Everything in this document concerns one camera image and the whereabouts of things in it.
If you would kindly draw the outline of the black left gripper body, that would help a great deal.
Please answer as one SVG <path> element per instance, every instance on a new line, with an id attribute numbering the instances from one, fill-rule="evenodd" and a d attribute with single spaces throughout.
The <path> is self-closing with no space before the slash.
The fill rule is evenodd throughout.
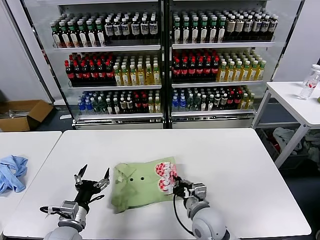
<path id="1" fill-rule="evenodd" d="M 104 180 L 93 181 L 93 180 L 79 180 L 75 181 L 75 188 L 77 195 L 74 199 L 80 207 L 88 208 L 89 204 L 100 200 L 104 197 L 103 194 L 92 198 L 94 195 L 99 194 L 104 188 Z"/>

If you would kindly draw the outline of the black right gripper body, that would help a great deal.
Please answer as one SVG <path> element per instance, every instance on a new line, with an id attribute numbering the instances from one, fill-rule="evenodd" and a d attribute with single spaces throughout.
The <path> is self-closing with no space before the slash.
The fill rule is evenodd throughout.
<path id="1" fill-rule="evenodd" d="M 189 180 L 182 180 L 179 185 L 180 186 L 180 195 L 178 197 L 182 199 L 187 199 L 190 197 L 191 190 L 193 189 L 193 183 Z"/>

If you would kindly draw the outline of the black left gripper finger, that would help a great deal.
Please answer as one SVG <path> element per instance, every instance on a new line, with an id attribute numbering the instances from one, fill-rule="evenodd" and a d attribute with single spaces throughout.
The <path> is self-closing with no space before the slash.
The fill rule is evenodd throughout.
<path id="1" fill-rule="evenodd" d="M 106 188 L 110 184 L 110 168 L 107 169 L 103 179 L 95 183 L 95 188 Z"/>
<path id="2" fill-rule="evenodd" d="M 75 174 L 74 175 L 74 180 L 75 180 L 75 185 L 81 185 L 83 182 L 82 182 L 82 177 L 84 176 L 84 174 L 85 174 L 85 171 L 86 171 L 86 169 L 87 169 L 87 164 L 84 166 L 84 167 L 82 167 L 80 170 L 79 170 L 79 172 L 78 172 L 78 174 Z"/>

